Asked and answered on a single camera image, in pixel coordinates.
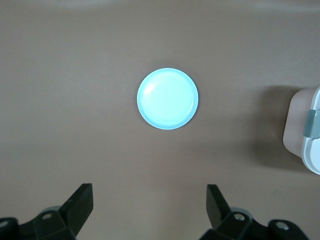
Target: brown table surface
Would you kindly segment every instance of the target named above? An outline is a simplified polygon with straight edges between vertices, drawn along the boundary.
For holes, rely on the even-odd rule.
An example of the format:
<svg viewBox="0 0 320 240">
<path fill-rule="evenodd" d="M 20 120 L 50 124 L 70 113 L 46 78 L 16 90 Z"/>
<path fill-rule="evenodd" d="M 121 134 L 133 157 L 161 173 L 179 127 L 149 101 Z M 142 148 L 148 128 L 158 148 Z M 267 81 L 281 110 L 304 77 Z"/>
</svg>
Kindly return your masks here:
<svg viewBox="0 0 320 240">
<path fill-rule="evenodd" d="M 285 149 L 292 96 L 320 86 L 320 4 L 267 0 L 3 0 L 0 217 L 20 223 L 92 183 L 79 240 L 195 240 L 207 184 L 266 225 L 320 236 L 320 176 Z M 177 68 L 199 106 L 144 121 L 150 72 Z"/>
</svg>

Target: plastic container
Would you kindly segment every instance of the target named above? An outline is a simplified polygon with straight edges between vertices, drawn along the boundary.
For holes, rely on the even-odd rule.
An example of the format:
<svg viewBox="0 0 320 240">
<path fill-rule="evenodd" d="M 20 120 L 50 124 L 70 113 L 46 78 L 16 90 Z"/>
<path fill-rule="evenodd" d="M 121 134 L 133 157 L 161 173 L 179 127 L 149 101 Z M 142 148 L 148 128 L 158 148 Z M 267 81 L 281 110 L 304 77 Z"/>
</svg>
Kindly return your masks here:
<svg viewBox="0 0 320 240">
<path fill-rule="evenodd" d="M 306 88 L 293 96 L 283 144 L 302 158 L 310 171 L 320 175 L 320 87 Z"/>
</svg>

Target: light blue plate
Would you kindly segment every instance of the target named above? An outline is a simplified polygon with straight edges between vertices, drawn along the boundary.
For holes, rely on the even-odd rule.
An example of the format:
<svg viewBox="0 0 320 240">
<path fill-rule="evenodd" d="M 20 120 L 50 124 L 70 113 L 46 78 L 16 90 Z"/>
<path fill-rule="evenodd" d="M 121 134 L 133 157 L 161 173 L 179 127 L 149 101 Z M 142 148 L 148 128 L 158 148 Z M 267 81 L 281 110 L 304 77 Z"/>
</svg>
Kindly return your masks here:
<svg viewBox="0 0 320 240">
<path fill-rule="evenodd" d="M 184 72 L 162 68 L 141 83 L 137 104 L 142 117 L 158 129 L 171 130 L 185 125 L 196 113 L 198 91 Z"/>
</svg>

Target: gray latch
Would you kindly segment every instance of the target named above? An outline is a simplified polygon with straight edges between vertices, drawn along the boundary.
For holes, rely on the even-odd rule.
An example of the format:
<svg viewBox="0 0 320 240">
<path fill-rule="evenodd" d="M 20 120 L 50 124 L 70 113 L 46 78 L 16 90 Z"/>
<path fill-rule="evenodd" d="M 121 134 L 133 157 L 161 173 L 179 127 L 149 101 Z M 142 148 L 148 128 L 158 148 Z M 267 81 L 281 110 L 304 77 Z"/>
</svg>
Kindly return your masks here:
<svg viewBox="0 0 320 240">
<path fill-rule="evenodd" d="M 303 135 L 307 138 L 320 138 L 320 110 L 309 110 L 304 125 Z"/>
</svg>

